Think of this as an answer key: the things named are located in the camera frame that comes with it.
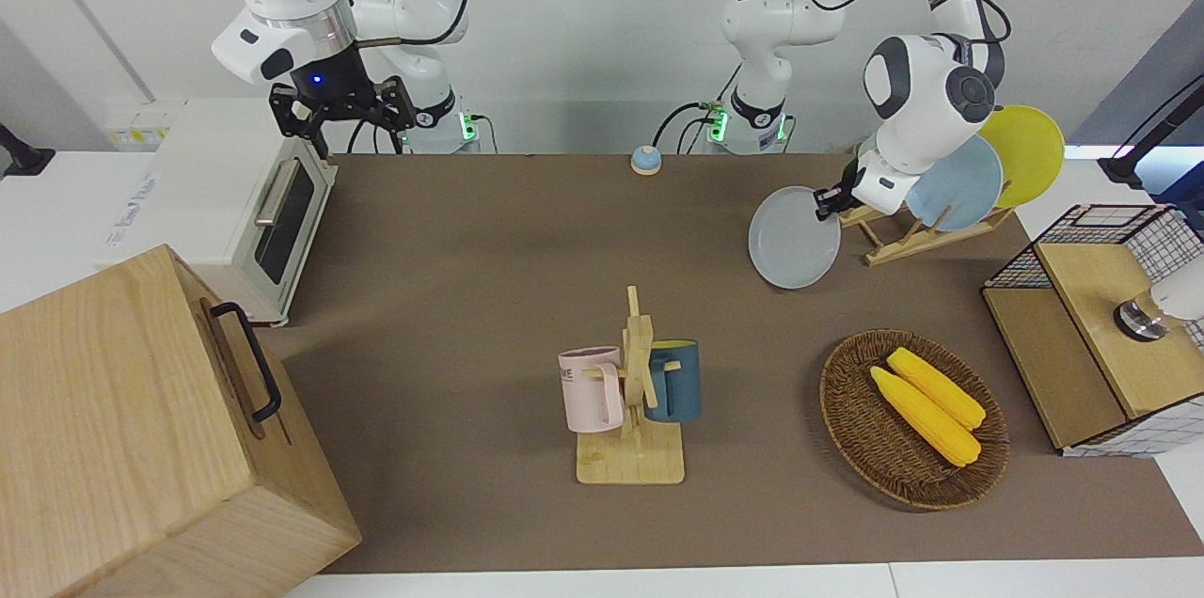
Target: oven door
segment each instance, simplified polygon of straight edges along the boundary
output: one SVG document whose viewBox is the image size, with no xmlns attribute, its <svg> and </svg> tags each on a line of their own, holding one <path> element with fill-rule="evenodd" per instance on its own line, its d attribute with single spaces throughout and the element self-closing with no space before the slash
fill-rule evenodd
<svg viewBox="0 0 1204 598">
<path fill-rule="evenodd" d="M 285 141 L 275 174 L 253 218 L 252 247 L 243 272 L 272 312 L 254 320 L 284 320 L 319 217 L 330 194 L 334 166 L 318 160 L 301 140 Z"/>
</svg>

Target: oven window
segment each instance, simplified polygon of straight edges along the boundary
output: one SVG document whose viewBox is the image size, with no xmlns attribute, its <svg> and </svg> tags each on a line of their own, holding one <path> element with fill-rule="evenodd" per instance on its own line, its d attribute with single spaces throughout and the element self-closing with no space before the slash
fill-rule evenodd
<svg viewBox="0 0 1204 598">
<path fill-rule="evenodd" d="M 301 233 L 301 225 L 305 223 L 305 213 L 309 209 L 313 200 L 313 179 L 305 168 L 297 170 L 296 179 L 293 179 L 293 188 L 284 199 L 284 209 L 281 212 L 276 226 L 267 226 L 259 237 L 259 247 L 255 248 L 255 264 L 267 273 L 267 278 L 276 285 L 281 285 L 284 277 L 284 268 L 293 256 L 293 247 L 296 245 L 297 235 Z"/>
</svg>

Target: green indicator light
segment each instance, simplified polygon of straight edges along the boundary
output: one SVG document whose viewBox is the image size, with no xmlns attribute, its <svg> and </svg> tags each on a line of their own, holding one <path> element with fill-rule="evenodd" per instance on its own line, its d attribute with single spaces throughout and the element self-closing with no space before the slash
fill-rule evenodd
<svg viewBox="0 0 1204 598">
<path fill-rule="evenodd" d="M 477 125 L 464 111 L 460 113 L 460 132 L 464 135 L 464 141 L 477 140 Z"/>
<path fill-rule="evenodd" d="M 727 111 L 719 108 L 715 109 L 715 113 L 718 113 L 719 117 L 715 118 L 713 125 L 710 125 L 710 141 L 721 143 L 721 141 L 724 141 L 724 136 L 727 136 Z"/>
</svg>

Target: brown table mat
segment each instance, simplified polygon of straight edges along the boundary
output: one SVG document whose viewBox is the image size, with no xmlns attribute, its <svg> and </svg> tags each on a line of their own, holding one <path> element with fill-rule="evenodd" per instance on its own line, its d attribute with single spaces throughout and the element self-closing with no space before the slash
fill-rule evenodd
<svg viewBox="0 0 1204 598">
<path fill-rule="evenodd" d="M 986 304 L 1017 221 L 878 268 L 846 230 L 816 285 L 773 289 L 748 224 L 845 158 L 341 158 L 293 321 L 262 332 L 295 380 L 364 531 L 336 573 L 537 570 L 1204 552 L 1161 470 L 1062 458 Z M 879 221 L 879 229 L 905 221 Z M 619 344 L 625 286 L 657 337 L 701 342 L 686 480 L 573 478 L 556 354 Z M 818 379 L 878 327 L 942 342 L 993 389 L 1011 462 L 982 502 L 893 508 L 840 460 Z"/>
</svg>

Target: mug handle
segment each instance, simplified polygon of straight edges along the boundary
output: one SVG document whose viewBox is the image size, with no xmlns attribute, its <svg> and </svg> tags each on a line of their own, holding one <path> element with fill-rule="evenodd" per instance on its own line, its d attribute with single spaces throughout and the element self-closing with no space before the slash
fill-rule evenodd
<svg viewBox="0 0 1204 598">
<path fill-rule="evenodd" d="M 681 363 L 677 363 L 677 367 L 672 369 L 671 367 L 665 366 L 665 416 L 668 418 L 669 421 L 673 420 L 673 378 L 675 378 L 675 375 L 671 375 L 669 373 L 672 371 L 680 371 L 680 369 L 681 369 Z"/>
<path fill-rule="evenodd" d="M 619 390 L 619 368 L 615 363 L 602 361 L 597 363 L 602 371 L 602 389 L 606 392 L 606 403 L 602 405 L 606 424 L 615 421 L 622 416 L 622 393 Z"/>
</svg>

